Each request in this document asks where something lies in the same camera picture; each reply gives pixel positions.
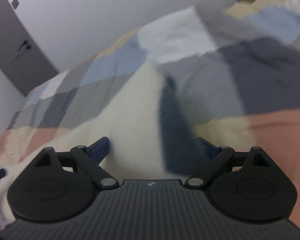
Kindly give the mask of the patchwork bed quilt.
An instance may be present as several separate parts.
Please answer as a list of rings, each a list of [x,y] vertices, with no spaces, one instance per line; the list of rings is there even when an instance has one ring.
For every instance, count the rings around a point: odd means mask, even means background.
[[[290,218],[300,228],[300,0],[237,2],[224,12],[199,4],[168,14],[38,86],[18,112],[145,63],[197,67],[193,132],[237,151],[262,147],[297,188]]]

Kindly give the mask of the cream sweater with blue stripes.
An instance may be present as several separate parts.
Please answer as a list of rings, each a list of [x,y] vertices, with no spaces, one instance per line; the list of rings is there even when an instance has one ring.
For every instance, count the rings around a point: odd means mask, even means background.
[[[184,179],[213,155],[193,132],[200,119],[193,86],[197,67],[145,63],[133,74],[94,81],[15,114],[0,138],[0,228],[14,221],[7,191],[45,147],[68,151],[102,137],[110,141],[102,167],[118,180]]]

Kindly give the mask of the grey wall switch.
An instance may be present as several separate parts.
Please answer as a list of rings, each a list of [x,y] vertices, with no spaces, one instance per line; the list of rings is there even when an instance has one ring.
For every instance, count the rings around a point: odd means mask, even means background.
[[[13,9],[17,9],[18,5],[19,5],[19,1],[18,0],[13,0],[11,3]]]

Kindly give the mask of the grey door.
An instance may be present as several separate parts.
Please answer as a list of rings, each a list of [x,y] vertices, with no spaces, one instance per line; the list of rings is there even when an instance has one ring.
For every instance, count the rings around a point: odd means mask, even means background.
[[[23,40],[29,41],[31,49],[17,51]],[[23,96],[58,74],[8,0],[0,0],[0,69]]]

